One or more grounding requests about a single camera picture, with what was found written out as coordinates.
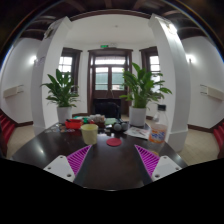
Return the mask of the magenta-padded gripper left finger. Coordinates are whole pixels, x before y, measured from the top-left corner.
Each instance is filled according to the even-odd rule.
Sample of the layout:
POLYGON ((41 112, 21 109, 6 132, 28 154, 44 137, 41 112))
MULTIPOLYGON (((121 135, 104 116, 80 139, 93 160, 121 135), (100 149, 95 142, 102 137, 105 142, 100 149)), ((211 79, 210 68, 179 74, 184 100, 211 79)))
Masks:
POLYGON ((44 170, 79 186, 83 185, 89 161, 92 158, 92 146, 85 146, 68 156, 59 155, 44 170))

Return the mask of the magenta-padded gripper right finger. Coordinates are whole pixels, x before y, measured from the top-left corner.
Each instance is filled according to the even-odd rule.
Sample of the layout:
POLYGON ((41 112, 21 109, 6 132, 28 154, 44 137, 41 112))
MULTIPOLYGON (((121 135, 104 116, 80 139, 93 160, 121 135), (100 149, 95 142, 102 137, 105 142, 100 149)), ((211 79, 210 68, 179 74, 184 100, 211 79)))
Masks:
POLYGON ((137 171, 138 186, 145 186, 182 169, 182 158, 168 145, 156 155, 137 144, 132 145, 137 171))

